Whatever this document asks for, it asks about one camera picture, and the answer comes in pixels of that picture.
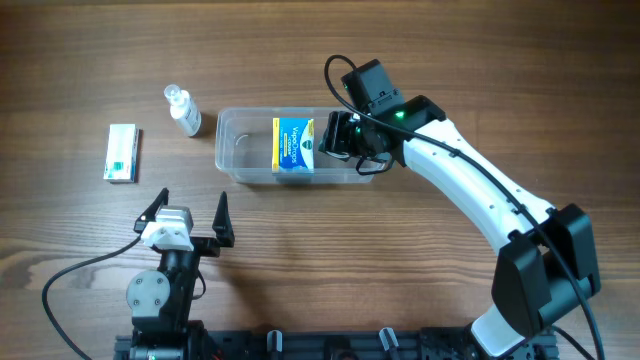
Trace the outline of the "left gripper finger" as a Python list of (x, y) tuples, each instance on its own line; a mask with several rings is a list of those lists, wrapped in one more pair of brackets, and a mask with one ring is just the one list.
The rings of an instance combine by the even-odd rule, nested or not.
[(136, 219), (133, 231), (135, 233), (142, 233), (149, 222), (155, 222), (157, 212), (162, 206), (168, 204), (168, 200), (169, 190), (167, 188), (163, 188), (154, 201)]
[(230, 219), (228, 196), (225, 191), (220, 194), (212, 230), (216, 233), (216, 242), (219, 247), (234, 247), (235, 234)]

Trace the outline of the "blue yellow VapoDrops box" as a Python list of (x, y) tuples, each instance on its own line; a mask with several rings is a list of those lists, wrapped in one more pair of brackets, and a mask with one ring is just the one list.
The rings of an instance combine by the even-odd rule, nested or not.
[(314, 139), (313, 118), (274, 118), (272, 172), (312, 173)]

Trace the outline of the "white green medicine box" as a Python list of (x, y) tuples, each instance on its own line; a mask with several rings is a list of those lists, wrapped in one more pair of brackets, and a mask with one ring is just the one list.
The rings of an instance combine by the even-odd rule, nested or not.
[(111, 124), (103, 179), (133, 183), (136, 178), (139, 128), (135, 124)]

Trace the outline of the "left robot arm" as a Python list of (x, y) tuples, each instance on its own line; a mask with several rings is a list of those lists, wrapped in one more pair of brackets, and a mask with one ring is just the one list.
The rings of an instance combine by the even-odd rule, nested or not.
[(228, 197), (220, 195), (212, 222), (214, 236), (191, 234), (193, 218), (185, 206), (169, 204), (169, 190), (160, 191), (152, 204), (136, 219), (134, 232), (140, 241), (160, 255), (155, 270), (143, 271), (131, 280), (126, 300), (131, 309), (133, 332), (119, 337), (116, 359), (222, 359), (222, 350), (200, 320), (189, 318), (203, 257), (216, 258), (223, 248), (232, 248), (235, 235)]

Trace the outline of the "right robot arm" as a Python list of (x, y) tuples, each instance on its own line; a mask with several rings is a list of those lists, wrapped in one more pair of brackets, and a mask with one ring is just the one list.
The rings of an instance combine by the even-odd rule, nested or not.
[(331, 112), (319, 149), (341, 160), (399, 163), (441, 190), (485, 236), (497, 255), (493, 304), (467, 328), (471, 354), (504, 358), (579, 308), (603, 358), (588, 303), (601, 289), (595, 240), (580, 207), (558, 209), (524, 190), (424, 96), (378, 113)]

